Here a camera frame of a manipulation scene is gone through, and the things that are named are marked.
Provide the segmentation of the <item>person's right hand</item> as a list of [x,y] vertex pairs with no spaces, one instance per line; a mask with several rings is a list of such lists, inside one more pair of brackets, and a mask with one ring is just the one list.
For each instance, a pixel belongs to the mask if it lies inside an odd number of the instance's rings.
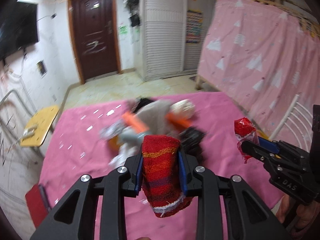
[[[285,221],[290,209],[290,196],[285,194],[280,201],[280,206],[276,213],[276,217],[281,223]],[[313,201],[308,206],[300,205],[297,207],[296,214],[298,219],[291,229],[290,234],[293,239],[302,239],[319,214],[319,203]]]

